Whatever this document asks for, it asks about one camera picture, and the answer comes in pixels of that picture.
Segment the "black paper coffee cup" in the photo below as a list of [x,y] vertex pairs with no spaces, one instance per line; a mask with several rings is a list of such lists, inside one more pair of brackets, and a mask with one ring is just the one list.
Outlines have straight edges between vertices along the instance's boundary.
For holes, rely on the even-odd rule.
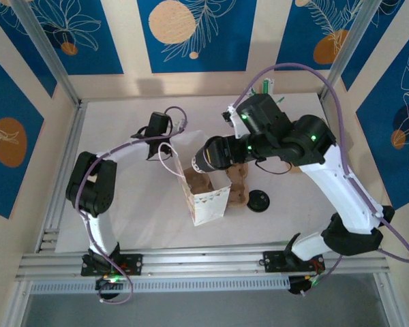
[[220,170],[220,167],[212,161],[210,152],[207,146],[202,146],[198,152],[192,157],[192,167],[198,173],[210,173]]

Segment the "brown pulp cup carrier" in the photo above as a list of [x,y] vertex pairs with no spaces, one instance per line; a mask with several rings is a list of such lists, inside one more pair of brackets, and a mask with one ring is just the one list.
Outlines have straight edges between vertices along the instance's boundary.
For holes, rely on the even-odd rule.
[[208,193],[214,190],[208,174],[198,173],[193,168],[188,168],[184,170],[183,173],[187,185],[194,195]]

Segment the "white cartoon print paper bag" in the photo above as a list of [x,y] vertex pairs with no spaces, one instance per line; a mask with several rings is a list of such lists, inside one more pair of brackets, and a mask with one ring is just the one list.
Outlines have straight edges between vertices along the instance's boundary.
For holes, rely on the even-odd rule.
[[167,144],[174,158],[174,169],[169,171],[177,176],[195,226],[208,223],[224,216],[231,182],[224,171],[208,174],[214,190],[194,195],[186,182],[184,170],[192,168],[192,157],[205,145],[208,136],[202,131],[183,132],[173,136]]

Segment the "brown cardboard napkin box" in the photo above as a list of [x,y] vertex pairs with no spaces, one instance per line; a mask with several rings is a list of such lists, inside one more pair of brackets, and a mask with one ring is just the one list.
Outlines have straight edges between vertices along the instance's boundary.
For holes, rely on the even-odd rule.
[[319,133],[301,135],[301,138],[297,138],[296,145],[302,148],[303,154],[286,164],[288,168],[291,167],[290,173],[294,174],[302,173],[301,168],[304,166],[324,164],[327,151],[338,147],[336,137],[329,132],[322,135]]

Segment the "brown pulp carrier stack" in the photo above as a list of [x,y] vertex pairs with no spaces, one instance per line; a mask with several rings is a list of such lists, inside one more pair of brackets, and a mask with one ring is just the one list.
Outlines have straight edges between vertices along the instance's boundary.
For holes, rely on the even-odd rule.
[[247,163],[238,163],[226,170],[226,176],[231,182],[228,208],[239,208],[247,205],[249,201],[249,189],[245,182],[247,175]]

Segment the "black plastic cup lid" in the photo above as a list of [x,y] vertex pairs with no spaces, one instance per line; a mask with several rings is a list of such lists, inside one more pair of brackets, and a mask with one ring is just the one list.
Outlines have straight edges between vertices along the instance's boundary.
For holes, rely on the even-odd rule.
[[249,192],[248,209],[255,213],[263,213],[269,206],[270,198],[264,191],[255,189]]

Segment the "black electronics module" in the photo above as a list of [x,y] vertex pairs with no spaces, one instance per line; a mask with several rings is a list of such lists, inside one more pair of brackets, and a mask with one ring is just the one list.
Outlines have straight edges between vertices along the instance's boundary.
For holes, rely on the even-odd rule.
[[305,297],[308,292],[312,291],[319,283],[326,279],[326,275],[297,275],[289,276],[291,294]]
[[113,270],[95,282],[95,290],[97,291],[100,302],[111,302],[120,295],[120,293],[113,293],[112,290],[116,290],[119,287],[123,277],[123,274]]

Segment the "aluminium side rail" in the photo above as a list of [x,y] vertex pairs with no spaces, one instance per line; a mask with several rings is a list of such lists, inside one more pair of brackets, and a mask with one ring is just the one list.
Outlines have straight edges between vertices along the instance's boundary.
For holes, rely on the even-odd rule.
[[65,147],[61,155],[59,171],[55,179],[52,195],[48,202],[46,214],[35,245],[35,253],[55,250],[61,220],[67,202],[65,190],[74,166],[86,109],[87,102],[83,100],[76,107],[76,112],[73,116]]

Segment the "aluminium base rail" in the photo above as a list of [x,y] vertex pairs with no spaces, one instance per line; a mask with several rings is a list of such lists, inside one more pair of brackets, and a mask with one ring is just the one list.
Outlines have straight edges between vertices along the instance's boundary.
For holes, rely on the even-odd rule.
[[[249,277],[265,274],[260,265],[265,251],[283,249],[280,244],[197,247],[182,249],[140,249],[141,278]],[[79,279],[82,253],[24,254],[16,280]]]

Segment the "aluminium frame post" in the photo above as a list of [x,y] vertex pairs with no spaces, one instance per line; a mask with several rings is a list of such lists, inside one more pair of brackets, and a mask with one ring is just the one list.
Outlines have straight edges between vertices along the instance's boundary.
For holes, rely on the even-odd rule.
[[68,77],[66,69],[29,4],[25,0],[9,0],[9,2],[51,74],[62,87],[65,95],[74,107],[80,109],[81,98],[78,96]]
[[381,3],[382,0],[363,0],[361,9],[354,19],[344,44],[339,50],[335,62],[331,65],[327,77],[331,86],[323,86],[319,95],[321,104],[325,103],[327,96],[331,93],[331,87],[335,86],[345,70]]

